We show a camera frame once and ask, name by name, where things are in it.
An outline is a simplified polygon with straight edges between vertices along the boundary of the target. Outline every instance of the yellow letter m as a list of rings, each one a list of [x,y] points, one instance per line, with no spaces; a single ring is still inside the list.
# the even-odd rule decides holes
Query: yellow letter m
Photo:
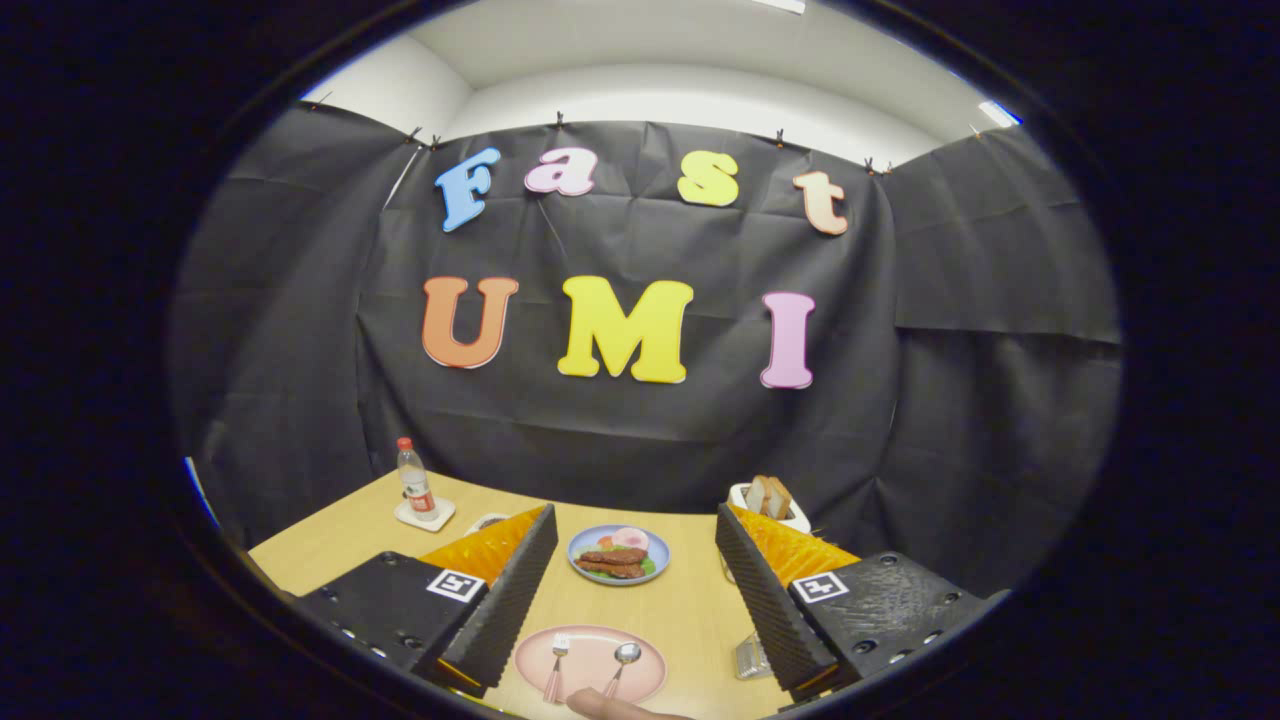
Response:
[[[600,348],[604,366],[614,378],[640,346],[640,359],[631,377],[646,383],[678,383],[685,379],[680,364],[680,327],[694,288],[675,281],[658,281],[645,288],[630,315],[622,313],[609,281],[577,275],[564,281],[564,295],[573,300],[568,324],[568,351],[556,364],[562,374],[593,378],[600,363],[591,356],[591,342]]]

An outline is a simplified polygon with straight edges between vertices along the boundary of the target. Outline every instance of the blue plate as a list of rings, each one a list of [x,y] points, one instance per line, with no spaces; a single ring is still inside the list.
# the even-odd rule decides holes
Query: blue plate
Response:
[[[649,573],[643,578],[631,578],[626,580],[622,578],[602,578],[588,573],[573,562],[573,560],[577,560],[577,557],[585,552],[585,548],[598,544],[600,538],[604,536],[612,536],[622,528],[636,528],[637,530],[644,530],[644,533],[649,536],[649,559],[653,560],[653,573]],[[581,533],[573,536],[573,539],[570,541],[568,564],[588,580],[594,580],[604,585],[639,585],[640,583],[648,583],[649,580],[657,578],[663,570],[667,569],[667,565],[671,564],[671,548],[667,547],[667,541],[636,525],[596,525],[582,530]]]

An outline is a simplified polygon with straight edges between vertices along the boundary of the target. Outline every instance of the white ceiling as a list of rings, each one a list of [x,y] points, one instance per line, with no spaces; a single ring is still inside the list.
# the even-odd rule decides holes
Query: white ceiling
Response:
[[[856,100],[943,142],[996,127],[968,83],[813,0],[803,15],[751,0],[479,0],[410,32],[476,90],[590,65],[710,65]]]

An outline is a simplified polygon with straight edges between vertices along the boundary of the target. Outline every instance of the pink plate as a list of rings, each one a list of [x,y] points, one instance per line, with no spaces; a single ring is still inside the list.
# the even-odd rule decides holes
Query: pink plate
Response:
[[[556,656],[552,653],[552,638],[556,633],[570,637],[568,655],[561,660],[559,702],[582,688],[604,692],[618,670],[613,651],[622,643],[637,643],[640,660],[622,670],[622,679],[613,697],[637,703],[652,697],[667,680],[667,661],[648,641],[602,625],[561,625],[539,630],[516,647],[516,669],[538,692],[547,687],[556,665]]]

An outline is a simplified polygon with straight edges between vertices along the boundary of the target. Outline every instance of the letter i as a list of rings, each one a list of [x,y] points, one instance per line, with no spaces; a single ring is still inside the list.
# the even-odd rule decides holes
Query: letter i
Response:
[[[773,343],[760,383],[781,389],[809,387],[813,373],[804,365],[805,325],[817,305],[808,295],[795,292],[771,292],[763,301],[773,315]]]

